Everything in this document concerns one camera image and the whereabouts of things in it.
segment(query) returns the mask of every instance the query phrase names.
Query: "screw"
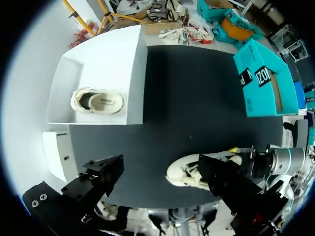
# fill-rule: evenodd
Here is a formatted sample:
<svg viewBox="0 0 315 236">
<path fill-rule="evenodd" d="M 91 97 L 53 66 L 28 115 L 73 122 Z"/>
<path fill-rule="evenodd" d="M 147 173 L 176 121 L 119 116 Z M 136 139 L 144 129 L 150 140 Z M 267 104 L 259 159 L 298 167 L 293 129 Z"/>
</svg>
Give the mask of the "screw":
<svg viewBox="0 0 315 236">
<path fill-rule="evenodd" d="M 42 194 L 40 195 L 39 197 L 42 201 L 46 200 L 47 199 L 47 195 L 46 194 Z"/>
<path fill-rule="evenodd" d="M 33 208 L 38 207 L 39 202 L 37 200 L 32 201 L 31 205 L 33 206 Z"/>
</svg>

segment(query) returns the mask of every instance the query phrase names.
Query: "white sneaker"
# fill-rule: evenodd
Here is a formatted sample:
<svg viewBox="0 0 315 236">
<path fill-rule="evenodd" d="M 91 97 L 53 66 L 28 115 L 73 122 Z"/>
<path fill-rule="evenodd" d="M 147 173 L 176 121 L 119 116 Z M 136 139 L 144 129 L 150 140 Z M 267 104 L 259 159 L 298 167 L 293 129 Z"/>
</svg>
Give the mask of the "white sneaker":
<svg viewBox="0 0 315 236">
<path fill-rule="evenodd" d="M 120 94 L 88 87 L 78 89 L 71 97 L 71 107 L 83 113 L 113 114 L 123 106 L 124 99 Z"/>
<path fill-rule="evenodd" d="M 242 164 L 242 158 L 229 151 L 204 155 L 209 158 L 215 158 L 222 161 L 234 161 L 238 165 Z M 166 179 L 177 187 L 190 186 L 209 190 L 208 184 L 203 181 L 203 178 L 198 170 L 198 160 L 199 154 L 193 154 L 178 159 L 168 167 Z"/>
</svg>

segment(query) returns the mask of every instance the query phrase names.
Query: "white cabinet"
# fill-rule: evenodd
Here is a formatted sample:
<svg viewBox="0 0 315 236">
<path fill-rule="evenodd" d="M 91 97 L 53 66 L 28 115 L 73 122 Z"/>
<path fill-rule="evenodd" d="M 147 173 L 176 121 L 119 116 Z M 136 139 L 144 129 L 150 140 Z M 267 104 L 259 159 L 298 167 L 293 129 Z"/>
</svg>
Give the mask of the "white cabinet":
<svg viewBox="0 0 315 236">
<path fill-rule="evenodd" d="M 78 176 L 71 135 L 65 132 L 43 132 L 43 146 L 49 171 L 69 183 Z"/>
</svg>

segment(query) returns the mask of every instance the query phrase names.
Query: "metal cylinder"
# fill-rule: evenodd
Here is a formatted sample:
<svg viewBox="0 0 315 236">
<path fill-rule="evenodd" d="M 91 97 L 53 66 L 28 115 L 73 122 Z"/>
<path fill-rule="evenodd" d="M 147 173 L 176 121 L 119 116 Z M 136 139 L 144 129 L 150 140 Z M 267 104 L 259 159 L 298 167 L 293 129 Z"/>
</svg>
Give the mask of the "metal cylinder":
<svg viewBox="0 0 315 236">
<path fill-rule="evenodd" d="M 301 147 L 276 149 L 273 153 L 272 175 L 293 175 L 305 162 L 305 152 Z"/>
</svg>

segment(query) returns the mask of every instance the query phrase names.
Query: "white wall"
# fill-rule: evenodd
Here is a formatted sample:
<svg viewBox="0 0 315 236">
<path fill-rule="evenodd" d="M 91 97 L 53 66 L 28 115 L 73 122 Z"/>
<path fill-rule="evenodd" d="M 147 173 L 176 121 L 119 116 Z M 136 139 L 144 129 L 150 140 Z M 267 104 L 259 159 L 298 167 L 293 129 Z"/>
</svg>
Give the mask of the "white wall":
<svg viewBox="0 0 315 236">
<path fill-rule="evenodd" d="M 47 125 L 46 108 L 55 68 L 77 32 L 77 25 L 68 16 L 62 1 L 50 5 L 21 40 L 8 70 L 3 99 L 3 164 L 20 196 L 42 180 L 55 189 L 64 186 L 48 172 L 41 134 L 52 128 Z"/>
</svg>

